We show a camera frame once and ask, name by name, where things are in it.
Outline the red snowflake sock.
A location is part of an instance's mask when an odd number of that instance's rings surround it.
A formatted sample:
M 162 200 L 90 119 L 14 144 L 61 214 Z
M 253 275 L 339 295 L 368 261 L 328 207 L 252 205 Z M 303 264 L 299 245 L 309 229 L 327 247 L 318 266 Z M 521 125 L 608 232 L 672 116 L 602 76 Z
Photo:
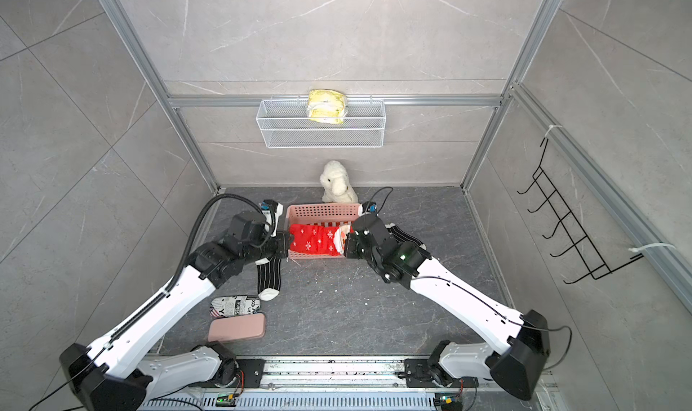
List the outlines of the red snowflake sock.
M 289 232 L 293 236 L 293 243 L 290 245 L 292 252 L 310 256 L 335 257 L 344 254 L 351 226 L 348 224 L 339 227 L 294 224 Z

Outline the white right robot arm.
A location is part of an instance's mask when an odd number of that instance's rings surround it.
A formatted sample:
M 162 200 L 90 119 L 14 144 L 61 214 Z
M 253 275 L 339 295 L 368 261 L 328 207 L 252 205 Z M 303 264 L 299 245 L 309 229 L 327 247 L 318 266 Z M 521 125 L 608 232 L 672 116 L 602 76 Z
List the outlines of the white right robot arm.
M 336 250 L 365 261 L 385 283 L 398 283 L 430 299 L 470 327 L 479 344 L 439 342 L 423 369 L 408 378 L 450 387 L 463 380 L 492 380 L 520 400 L 530 400 L 551 355 L 546 318 L 507 307 L 473 288 L 445 268 L 419 239 L 367 213 L 334 237 Z

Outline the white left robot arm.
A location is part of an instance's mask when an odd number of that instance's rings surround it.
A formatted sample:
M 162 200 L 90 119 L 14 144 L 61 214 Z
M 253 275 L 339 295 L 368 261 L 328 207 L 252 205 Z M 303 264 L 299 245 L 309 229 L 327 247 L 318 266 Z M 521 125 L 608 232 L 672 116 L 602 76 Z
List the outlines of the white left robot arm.
M 221 236 L 193 243 L 211 207 L 238 200 L 236 214 Z M 290 235 L 278 229 L 283 214 L 275 200 L 256 204 L 220 194 L 203 206 L 171 279 L 123 322 L 90 345 L 72 344 L 59 357 L 66 384 L 86 410 L 136 410 L 145 402 L 206 383 L 227 387 L 241 380 L 235 355 L 218 341 L 161 359 L 148 353 L 198 303 L 248 265 L 280 263 L 288 257 Z

